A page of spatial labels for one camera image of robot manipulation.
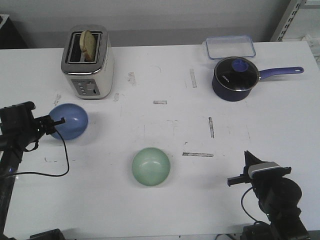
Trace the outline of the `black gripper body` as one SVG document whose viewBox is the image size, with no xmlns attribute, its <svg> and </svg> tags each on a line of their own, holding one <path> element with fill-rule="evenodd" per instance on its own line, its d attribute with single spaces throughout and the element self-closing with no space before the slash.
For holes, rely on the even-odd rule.
<svg viewBox="0 0 320 240">
<path fill-rule="evenodd" d="M 0 109 L 0 140 L 13 141 L 16 145 L 35 143 L 43 135 L 51 135 L 57 130 L 54 120 L 49 116 L 35 118 L 32 111 L 36 108 L 27 101 Z"/>
<path fill-rule="evenodd" d="M 274 170 L 259 172 L 254 175 L 254 179 L 251 179 L 248 175 L 248 172 L 244 172 L 244 169 L 243 169 L 243 173 L 240 174 L 239 176 L 229 177 L 227 179 L 227 185 L 231 187 L 232 185 L 250 183 L 253 188 L 258 187 L 262 189 L 263 187 L 259 185 L 270 184 L 273 180 L 280 179 L 283 176 L 290 174 L 291 172 L 292 172 L 292 168 L 290 166 L 280 167 Z"/>
</svg>

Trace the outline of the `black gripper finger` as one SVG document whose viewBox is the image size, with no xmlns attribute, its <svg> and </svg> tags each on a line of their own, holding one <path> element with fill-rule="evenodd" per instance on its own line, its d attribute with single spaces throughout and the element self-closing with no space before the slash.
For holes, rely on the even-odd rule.
<svg viewBox="0 0 320 240">
<path fill-rule="evenodd" d="M 253 165 L 262 164 L 263 162 L 255 157 L 251 152 L 246 150 L 244 152 L 244 158 L 245 158 L 245 166 L 243 168 L 243 172 L 247 173 L 249 171 L 249 167 Z"/>
<path fill-rule="evenodd" d="M 60 120 L 53 120 L 52 118 L 49 120 L 49 125 L 50 126 L 57 126 L 57 125 L 61 125 L 64 124 L 66 121 L 65 119 L 62 117 Z"/>
</svg>

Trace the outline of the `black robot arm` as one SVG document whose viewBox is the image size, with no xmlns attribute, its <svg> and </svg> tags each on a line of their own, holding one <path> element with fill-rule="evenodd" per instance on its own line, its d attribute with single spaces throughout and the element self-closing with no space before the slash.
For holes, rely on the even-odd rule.
<svg viewBox="0 0 320 240">
<path fill-rule="evenodd" d="M 43 135 L 57 132 L 55 126 L 65 123 L 62 117 L 54 121 L 49 115 L 35 118 L 32 110 L 36 108 L 32 101 L 15 104 L 0 109 L 0 238 L 8 240 L 4 229 L 12 197 L 16 176 L 40 175 L 62 177 L 62 174 L 40 172 L 18 172 L 23 153 L 34 151 Z"/>
<path fill-rule="evenodd" d="M 258 199 L 260 210 L 269 223 L 255 220 L 245 226 L 242 240 L 308 240 L 310 235 L 300 219 L 298 203 L 302 190 L 293 180 L 285 176 L 291 167 L 281 167 L 274 161 L 262 161 L 246 150 L 243 173 L 230 177 L 227 185 L 250 183 Z"/>
</svg>

